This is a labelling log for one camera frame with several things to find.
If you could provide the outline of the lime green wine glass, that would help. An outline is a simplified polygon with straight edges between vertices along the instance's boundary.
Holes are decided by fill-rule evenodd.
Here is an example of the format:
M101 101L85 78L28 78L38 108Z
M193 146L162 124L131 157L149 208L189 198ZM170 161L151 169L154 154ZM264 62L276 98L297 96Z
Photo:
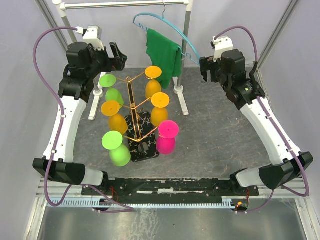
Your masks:
M124 99L122 94L113 86L116 84L117 78L112 74L105 74L99 79L99 84L103 88L107 88L105 94L106 101L116 101L119 103L120 107L124 105Z

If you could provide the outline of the orange wine glass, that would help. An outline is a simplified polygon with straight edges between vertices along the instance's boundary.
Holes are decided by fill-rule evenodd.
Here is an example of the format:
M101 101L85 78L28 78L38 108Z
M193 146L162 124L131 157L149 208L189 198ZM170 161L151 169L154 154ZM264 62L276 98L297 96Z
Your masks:
M151 97L151 103L154 106L151 111L151 123L155 127L158 127L162 122L169 118L166 107L170 103L170 98L166 93L158 92Z
M149 66L145 70L145 75L149 79L149 82L145 87L145 97L149 99L154 94L160 93L162 91L162 87L157 81L157 78L162 75L162 70L158 66Z
M102 114L108 117L109 129L124 135L128 130L128 124L119 111L120 104L115 100L108 100L101 106Z

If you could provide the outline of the pink wine glass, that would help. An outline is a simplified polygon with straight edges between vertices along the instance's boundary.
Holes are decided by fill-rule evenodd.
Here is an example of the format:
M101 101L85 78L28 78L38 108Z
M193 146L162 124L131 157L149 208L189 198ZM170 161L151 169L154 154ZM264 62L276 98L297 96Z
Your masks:
M172 120L165 120L159 125L159 136L156 141L156 149L159 153L170 155L174 152L179 131L178 124Z

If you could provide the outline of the gold wine glass rack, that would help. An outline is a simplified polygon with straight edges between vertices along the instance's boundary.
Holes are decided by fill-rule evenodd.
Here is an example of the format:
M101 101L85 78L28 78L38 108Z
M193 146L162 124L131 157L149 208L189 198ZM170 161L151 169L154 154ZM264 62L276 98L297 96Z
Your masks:
M150 112L139 112L139 108L148 102L150 98L146 98L143 102L136 104L135 94L133 88L133 81L141 76L145 76L145 73L141 73L134 78L127 77L123 80L127 85L129 105L124 105L119 110L119 114L122 115L128 125L128 130L125 134L122 134L123 138L128 140L128 150L131 155L131 161L141 162L149 159L157 158L160 153L156 148L156 134L157 128L151 123Z

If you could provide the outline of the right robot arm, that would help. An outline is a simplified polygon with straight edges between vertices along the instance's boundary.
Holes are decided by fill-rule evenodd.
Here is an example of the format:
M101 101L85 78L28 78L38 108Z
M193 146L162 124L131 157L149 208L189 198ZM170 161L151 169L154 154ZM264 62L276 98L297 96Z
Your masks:
M239 170L229 182L229 191L241 195L247 187L264 185L271 190L306 177L306 169L313 162L310 152L302 152L285 133L273 114L265 92L255 78L257 63L246 71L246 59L238 49L228 50L221 57L201 57L200 72L204 79L219 83L226 97L251 123L262 141L270 164Z

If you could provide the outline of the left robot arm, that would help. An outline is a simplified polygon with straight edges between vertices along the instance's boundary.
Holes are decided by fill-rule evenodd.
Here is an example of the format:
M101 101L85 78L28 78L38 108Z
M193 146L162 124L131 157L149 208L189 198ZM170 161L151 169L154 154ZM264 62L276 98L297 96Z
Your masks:
M51 138L41 158L33 160L33 168L48 179L70 185L93 185L99 195L110 191L108 174L74 162L74 145L83 112L94 89L94 79L101 73L122 71L127 56L110 42L113 57L107 50L97 50L91 43L75 42L68 46L68 64L64 68L57 92L63 106L58 107Z

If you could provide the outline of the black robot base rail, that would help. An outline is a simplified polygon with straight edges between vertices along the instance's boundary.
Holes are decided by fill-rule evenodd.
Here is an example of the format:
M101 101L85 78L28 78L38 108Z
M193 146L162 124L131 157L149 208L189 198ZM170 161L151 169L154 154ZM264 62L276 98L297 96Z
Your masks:
M256 185L218 178L110 178L97 189L121 204L220 204L222 197L259 195Z

